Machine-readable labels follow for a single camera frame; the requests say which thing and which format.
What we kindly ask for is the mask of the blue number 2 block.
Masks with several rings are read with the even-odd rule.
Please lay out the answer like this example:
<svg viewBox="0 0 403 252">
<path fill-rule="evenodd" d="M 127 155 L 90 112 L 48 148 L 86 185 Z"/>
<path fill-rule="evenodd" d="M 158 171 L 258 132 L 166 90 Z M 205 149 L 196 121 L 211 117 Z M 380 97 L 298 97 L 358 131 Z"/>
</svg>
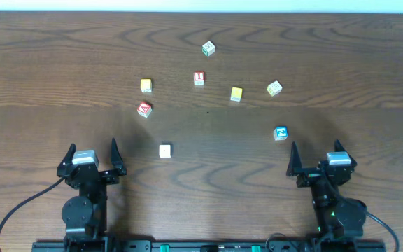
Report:
<svg viewBox="0 0 403 252">
<path fill-rule="evenodd" d="M 274 140 L 281 141 L 288 138 L 288 130 L 286 126 L 276 127 L 273 131 Z"/>
</svg>

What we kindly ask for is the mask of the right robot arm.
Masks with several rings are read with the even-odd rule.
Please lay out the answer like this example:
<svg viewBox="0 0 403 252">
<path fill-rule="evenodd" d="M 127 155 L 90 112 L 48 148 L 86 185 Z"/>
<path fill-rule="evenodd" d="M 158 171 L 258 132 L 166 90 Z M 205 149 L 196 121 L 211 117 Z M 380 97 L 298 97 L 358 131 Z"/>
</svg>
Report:
<svg viewBox="0 0 403 252">
<path fill-rule="evenodd" d="M 366 205 L 358 199 L 340 195 L 339 186 L 351 179 L 357 162 L 341 143 L 334 142 L 334 151 L 326 154 L 316 167 L 304 167 L 296 143 L 292 143 L 286 175 L 297 178 L 298 188 L 309 188 L 312 204 L 322 235 L 333 239 L 350 239 L 363 235 Z"/>
</svg>

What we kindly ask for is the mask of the red letter I block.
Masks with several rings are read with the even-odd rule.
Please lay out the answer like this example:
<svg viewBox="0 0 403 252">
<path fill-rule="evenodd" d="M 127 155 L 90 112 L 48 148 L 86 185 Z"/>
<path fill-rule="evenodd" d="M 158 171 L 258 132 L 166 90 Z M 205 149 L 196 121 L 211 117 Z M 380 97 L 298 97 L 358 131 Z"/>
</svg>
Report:
<svg viewBox="0 0 403 252">
<path fill-rule="evenodd" d="M 205 77 L 203 71 L 196 71 L 194 72 L 194 85 L 201 86 L 204 85 Z"/>
</svg>

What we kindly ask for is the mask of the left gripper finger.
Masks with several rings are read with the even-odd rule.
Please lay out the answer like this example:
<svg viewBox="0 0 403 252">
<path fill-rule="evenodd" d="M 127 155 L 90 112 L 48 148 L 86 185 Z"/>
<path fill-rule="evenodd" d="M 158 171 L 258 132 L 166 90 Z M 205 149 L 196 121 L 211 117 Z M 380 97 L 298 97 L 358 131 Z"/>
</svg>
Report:
<svg viewBox="0 0 403 252">
<path fill-rule="evenodd" d="M 64 166 L 68 166 L 72 164 L 72 159 L 74 156 L 74 153 L 76 152 L 76 145 L 74 143 L 72 143 L 66 153 L 66 155 L 64 156 L 63 159 L 63 165 Z"/>
<path fill-rule="evenodd" d="M 118 145 L 117 145 L 115 138 L 112 138 L 112 142 L 111 142 L 111 164 L 118 171 L 124 170 L 124 163 L 123 163 L 122 157 L 119 153 Z"/>
</svg>

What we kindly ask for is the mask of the red letter A block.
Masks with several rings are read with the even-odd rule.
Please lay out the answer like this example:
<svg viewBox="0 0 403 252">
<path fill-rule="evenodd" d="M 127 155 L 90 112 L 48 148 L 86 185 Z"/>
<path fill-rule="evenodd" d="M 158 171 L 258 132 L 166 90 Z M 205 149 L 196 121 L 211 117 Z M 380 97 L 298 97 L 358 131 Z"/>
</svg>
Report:
<svg viewBox="0 0 403 252">
<path fill-rule="evenodd" d="M 152 111 L 152 106 L 145 102 L 141 102 L 137 108 L 138 114 L 143 116 L 144 118 L 147 118 Z"/>
</svg>

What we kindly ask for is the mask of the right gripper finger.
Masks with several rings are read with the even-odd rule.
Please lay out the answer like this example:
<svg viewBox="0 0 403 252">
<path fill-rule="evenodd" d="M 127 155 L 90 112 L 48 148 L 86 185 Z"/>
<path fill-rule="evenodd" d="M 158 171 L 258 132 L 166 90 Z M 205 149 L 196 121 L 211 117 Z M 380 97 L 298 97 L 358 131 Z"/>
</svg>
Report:
<svg viewBox="0 0 403 252">
<path fill-rule="evenodd" d="M 341 142 L 336 139 L 334 141 L 334 151 L 335 152 L 346 152 L 345 148 L 342 146 Z"/>
<path fill-rule="evenodd" d="M 288 164 L 289 172 L 300 172 L 302 170 L 302 162 L 299 156 L 297 144 L 293 141 L 291 145 L 290 160 Z"/>
</svg>

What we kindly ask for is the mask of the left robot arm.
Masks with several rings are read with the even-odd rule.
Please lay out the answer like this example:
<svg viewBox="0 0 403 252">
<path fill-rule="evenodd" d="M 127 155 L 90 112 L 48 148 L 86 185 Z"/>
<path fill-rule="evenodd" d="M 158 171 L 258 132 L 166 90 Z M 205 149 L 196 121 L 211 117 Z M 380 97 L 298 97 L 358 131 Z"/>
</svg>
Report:
<svg viewBox="0 0 403 252">
<path fill-rule="evenodd" d="M 71 144 L 57 167 L 57 176 L 79 194 L 62 207 L 65 237 L 73 242 L 100 239 L 107 230 L 107 187 L 118 184 L 127 174 L 116 140 L 111 141 L 112 168 L 99 170 L 99 159 L 94 150 L 76 150 Z"/>
</svg>

